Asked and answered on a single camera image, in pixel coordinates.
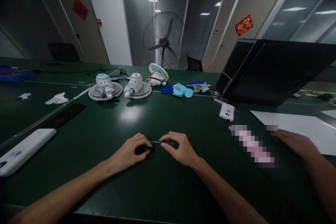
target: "fan blade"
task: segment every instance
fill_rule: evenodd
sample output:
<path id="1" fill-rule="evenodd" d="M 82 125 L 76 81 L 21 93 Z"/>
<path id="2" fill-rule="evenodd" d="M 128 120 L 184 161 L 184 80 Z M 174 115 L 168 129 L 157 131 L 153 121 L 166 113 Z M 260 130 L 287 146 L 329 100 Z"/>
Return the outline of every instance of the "fan blade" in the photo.
<path id="1" fill-rule="evenodd" d="M 155 46 L 149 47 L 147 50 L 148 50 L 148 51 L 152 51 L 152 50 L 158 49 L 158 48 L 160 48 L 160 47 L 161 47 L 161 45 L 160 45 L 160 44 L 157 44 L 157 45 L 155 45 Z"/>
<path id="2" fill-rule="evenodd" d="M 171 18 L 170 23 L 169 23 L 169 27 L 167 31 L 167 39 L 169 38 L 170 31 L 172 30 L 172 26 L 173 26 L 173 18 Z"/>
<path id="3" fill-rule="evenodd" d="M 176 58 L 176 54 L 175 52 L 173 51 L 173 49 L 170 47 L 170 46 L 167 46 L 167 49 L 170 51 L 171 54 L 174 55 L 174 57 Z"/>

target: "table surface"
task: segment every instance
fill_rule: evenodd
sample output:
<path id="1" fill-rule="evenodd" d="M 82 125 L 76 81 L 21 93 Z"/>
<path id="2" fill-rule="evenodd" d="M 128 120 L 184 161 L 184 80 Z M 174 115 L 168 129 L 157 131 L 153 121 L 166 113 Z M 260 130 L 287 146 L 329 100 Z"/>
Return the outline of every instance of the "table surface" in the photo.
<path id="1" fill-rule="evenodd" d="M 100 66 L 122 67 L 129 75 L 138 71 L 144 79 L 148 68 L 119 65 L 64 63 L 47 66 L 34 60 L 0 59 L 0 64 L 34 67 L 46 71 L 85 71 Z M 215 85 L 217 73 L 167 70 L 169 85 L 206 81 Z M 84 91 L 95 78 L 86 73 L 38 73 L 34 80 L 0 83 L 0 143 L 48 114 L 59 104 L 46 105 L 65 92 L 70 99 Z M 327 85 L 329 92 L 335 86 Z M 318 88 L 309 83 L 307 88 Z M 120 96 L 118 104 L 100 105 L 88 94 L 76 102 L 85 110 L 58 129 L 15 174 L 0 180 L 0 203 L 28 206 L 40 197 L 110 157 L 126 139 L 138 132 L 157 141 L 169 131 L 185 133 L 197 152 L 270 223 L 329 223 L 302 160 L 282 142 L 275 141 L 249 110 L 317 116 L 336 126 L 321 110 L 322 102 L 303 96 L 288 99 L 278 108 L 241 104 L 234 115 L 236 125 L 248 125 L 275 157 L 275 168 L 258 168 L 220 118 L 221 105 L 205 93 L 191 97 L 161 94 L 159 86 L 144 99 Z M 16 99 L 29 92 L 26 100 Z M 32 131 L 6 148 L 5 154 Z M 335 164 L 335 157 L 327 157 Z M 188 167 L 174 160 L 159 145 L 155 153 L 128 170 L 107 179 L 75 207 L 74 212 L 165 223 L 227 222 L 203 182 Z"/>

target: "black chair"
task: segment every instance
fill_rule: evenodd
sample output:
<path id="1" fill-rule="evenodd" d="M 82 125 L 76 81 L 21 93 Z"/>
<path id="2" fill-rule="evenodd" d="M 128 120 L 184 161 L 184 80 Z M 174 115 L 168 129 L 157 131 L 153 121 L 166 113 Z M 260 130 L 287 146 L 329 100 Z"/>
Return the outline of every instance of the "black chair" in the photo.
<path id="1" fill-rule="evenodd" d="M 188 55 L 185 56 L 188 60 L 187 70 L 203 72 L 202 62 L 200 60 L 191 58 Z"/>
<path id="2" fill-rule="evenodd" d="M 56 61 L 82 62 L 75 46 L 71 43 L 49 43 L 48 48 Z"/>

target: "white clip fan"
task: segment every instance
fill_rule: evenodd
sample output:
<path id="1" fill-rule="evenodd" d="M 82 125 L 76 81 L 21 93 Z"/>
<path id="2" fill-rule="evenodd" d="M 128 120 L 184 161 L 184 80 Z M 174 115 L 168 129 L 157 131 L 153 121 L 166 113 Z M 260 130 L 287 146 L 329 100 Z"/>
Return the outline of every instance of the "white clip fan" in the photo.
<path id="1" fill-rule="evenodd" d="M 96 85 L 89 90 L 89 96 L 93 100 L 110 100 L 118 97 L 123 92 L 123 87 L 116 82 L 112 82 L 106 73 L 96 76 Z"/>
<path id="2" fill-rule="evenodd" d="M 132 99 L 141 99 L 148 96 L 152 92 L 152 87 L 142 81 L 139 73 L 133 73 L 128 84 L 124 88 L 125 97 Z"/>
<path id="3" fill-rule="evenodd" d="M 152 63 L 149 65 L 149 71 L 152 74 L 150 81 L 151 86 L 166 85 L 166 81 L 169 79 L 167 72 L 159 65 Z"/>

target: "red paper sign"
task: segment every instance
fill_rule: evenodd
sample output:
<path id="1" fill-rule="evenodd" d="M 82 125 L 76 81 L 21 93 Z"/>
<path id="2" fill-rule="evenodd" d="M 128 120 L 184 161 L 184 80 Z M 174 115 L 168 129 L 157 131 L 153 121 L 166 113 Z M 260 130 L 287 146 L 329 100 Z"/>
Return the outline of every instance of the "red paper sign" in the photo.
<path id="1" fill-rule="evenodd" d="M 84 4 L 82 4 L 79 0 L 75 0 L 72 9 L 85 21 L 89 10 L 84 6 Z"/>
<path id="2" fill-rule="evenodd" d="M 244 18 L 242 21 L 236 24 L 236 31 L 238 37 L 243 35 L 245 32 L 251 30 L 252 28 L 253 28 L 252 18 L 251 15 L 248 15 L 246 18 Z"/>

